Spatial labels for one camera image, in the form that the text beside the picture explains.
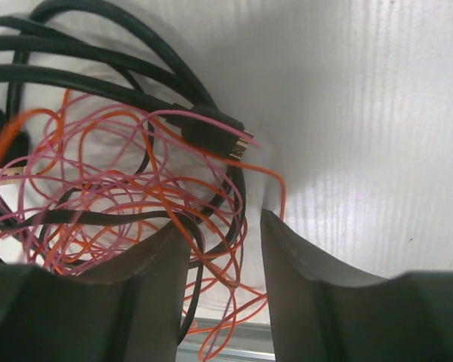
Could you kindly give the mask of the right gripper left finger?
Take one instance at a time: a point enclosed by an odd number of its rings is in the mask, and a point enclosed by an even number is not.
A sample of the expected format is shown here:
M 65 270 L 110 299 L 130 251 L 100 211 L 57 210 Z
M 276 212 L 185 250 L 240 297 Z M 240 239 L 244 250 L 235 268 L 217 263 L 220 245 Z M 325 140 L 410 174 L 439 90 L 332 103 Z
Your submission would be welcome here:
M 173 361 L 189 255 L 167 225 L 79 276 L 0 265 L 0 361 Z

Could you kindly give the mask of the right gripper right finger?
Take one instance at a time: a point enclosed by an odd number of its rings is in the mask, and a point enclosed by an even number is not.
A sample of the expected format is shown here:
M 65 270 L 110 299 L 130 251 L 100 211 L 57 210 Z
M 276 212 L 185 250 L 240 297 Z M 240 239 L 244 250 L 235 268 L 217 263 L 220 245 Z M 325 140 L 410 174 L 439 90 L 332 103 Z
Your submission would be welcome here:
M 264 210 L 263 267 L 278 361 L 453 361 L 453 272 L 382 278 Z

